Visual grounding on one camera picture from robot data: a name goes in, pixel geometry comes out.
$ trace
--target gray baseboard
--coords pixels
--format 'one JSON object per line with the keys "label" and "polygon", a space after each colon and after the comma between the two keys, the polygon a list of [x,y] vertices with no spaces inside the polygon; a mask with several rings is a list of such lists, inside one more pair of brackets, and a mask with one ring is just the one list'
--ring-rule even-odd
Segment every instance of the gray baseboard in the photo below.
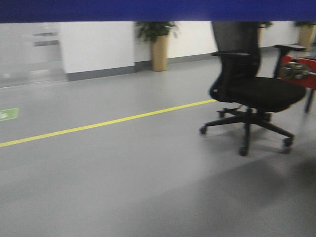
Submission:
{"label": "gray baseboard", "polygon": [[[277,49],[272,46],[261,47],[261,52],[270,52],[270,51],[275,51],[275,50]],[[210,53],[199,54],[199,55],[192,55],[192,56],[169,58],[168,64],[196,62],[196,61],[202,61],[202,60],[209,60],[213,58],[217,58],[217,57],[212,56]],[[130,74],[130,73],[141,71],[143,69],[148,69],[150,67],[151,67],[151,61],[142,61],[142,62],[136,62],[135,66],[111,68],[111,69],[79,72],[79,73],[68,73],[66,75],[69,81],[76,81],[76,80],[103,78],[103,77]]]}
{"label": "gray baseboard", "polygon": [[[184,56],[184,57],[176,57],[176,58],[168,58],[168,64],[176,64],[176,63],[186,63],[186,62],[196,62],[202,60],[209,60],[212,58],[216,58],[212,56],[210,53],[206,54],[199,54],[199,55],[191,55],[191,56]],[[142,69],[148,69],[151,67],[151,61],[141,61],[136,62],[136,71],[141,71]]]}
{"label": "gray baseboard", "polygon": [[95,71],[79,72],[79,73],[67,73],[67,78],[69,81],[84,80],[84,79],[93,79],[93,78],[104,78],[110,76],[124,75],[135,73],[136,67],[121,67],[121,68],[110,68],[102,69]]}

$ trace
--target chair seat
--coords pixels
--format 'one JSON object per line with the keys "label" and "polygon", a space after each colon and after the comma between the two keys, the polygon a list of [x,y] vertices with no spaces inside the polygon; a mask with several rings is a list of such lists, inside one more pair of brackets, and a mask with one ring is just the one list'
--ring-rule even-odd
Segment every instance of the chair seat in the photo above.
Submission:
{"label": "chair seat", "polygon": [[301,100],[306,89],[280,79],[242,79],[228,89],[229,97],[240,104],[267,112],[279,112]]}

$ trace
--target office chair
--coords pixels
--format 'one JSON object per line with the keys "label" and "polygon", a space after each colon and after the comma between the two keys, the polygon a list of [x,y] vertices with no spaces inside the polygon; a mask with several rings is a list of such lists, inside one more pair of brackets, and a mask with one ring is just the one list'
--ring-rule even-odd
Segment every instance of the office chair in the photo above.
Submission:
{"label": "office chair", "polygon": [[[256,124],[286,136],[284,146],[290,148],[294,135],[271,123],[271,112],[280,112],[301,100],[306,89],[299,85],[277,79],[281,58],[289,51],[302,51],[298,45],[275,45],[279,58],[273,78],[256,77],[260,67],[258,46],[258,22],[212,22],[218,51],[212,53],[220,57],[222,71],[209,90],[210,96],[221,102],[239,103],[235,109],[223,109],[221,119],[208,122],[200,128],[205,134],[207,127],[231,123],[244,123],[244,144],[239,149],[241,156],[248,154],[250,125]],[[247,106],[246,112],[239,111]],[[229,113],[233,117],[225,118]]]}

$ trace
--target yellow floor line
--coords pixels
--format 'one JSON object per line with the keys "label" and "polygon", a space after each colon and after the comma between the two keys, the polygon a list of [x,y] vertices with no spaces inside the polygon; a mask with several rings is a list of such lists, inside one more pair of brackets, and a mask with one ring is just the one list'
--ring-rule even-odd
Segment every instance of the yellow floor line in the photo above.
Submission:
{"label": "yellow floor line", "polygon": [[57,132],[51,132],[51,133],[47,133],[47,134],[43,134],[43,135],[18,139],[18,140],[9,141],[9,142],[3,142],[3,143],[0,143],[0,147],[12,146],[15,144],[30,142],[30,141],[34,141],[34,140],[38,140],[38,139],[42,139],[42,138],[46,138],[46,137],[53,137],[53,136],[62,135],[62,134],[66,134],[66,133],[82,131],[82,130],[95,128],[95,127],[101,127],[101,126],[105,126],[105,125],[109,125],[109,124],[113,124],[113,123],[124,122],[124,121],[132,120],[132,119],[139,119],[139,118],[143,118],[146,116],[162,114],[162,113],[166,113],[166,112],[170,112],[170,111],[174,111],[174,110],[184,109],[187,107],[211,103],[214,101],[216,101],[216,100],[205,100],[205,101],[200,101],[200,102],[196,102],[196,103],[191,103],[191,104],[180,105],[180,106],[176,106],[176,107],[172,107],[172,108],[167,108],[167,109],[163,109],[163,110],[157,110],[157,111],[144,113],[144,114],[140,114],[140,115],[134,115],[134,116],[129,116],[129,117],[125,117],[125,118],[115,119],[115,120],[111,120],[111,121],[107,121],[107,122],[96,123],[96,124],[87,125],[87,126],[83,126],[83,127],[75,127],[75,128],[70,128],[70,129],[61,130],[61,131],[57,131]]}

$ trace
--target plant pot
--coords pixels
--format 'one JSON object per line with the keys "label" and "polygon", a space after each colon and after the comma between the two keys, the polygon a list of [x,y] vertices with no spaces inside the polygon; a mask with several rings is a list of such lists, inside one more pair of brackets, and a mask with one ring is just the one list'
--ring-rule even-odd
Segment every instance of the plant pot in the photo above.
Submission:
{"label": "plant pot", "polygon": [[258,45],[260,47],[262,41],[263,27],[258,28]]}
{"label": "plant pot", "polygon": [[305,51],[309,51],[315,39],[315,34],[316,34],[316,25],[301,26],[298,44],[306,47]]}
{"label": "plant pot", "polygon": [[155,43],[151,43],[152,69],[156,72],[167,69],[168,36],[158,36]]}

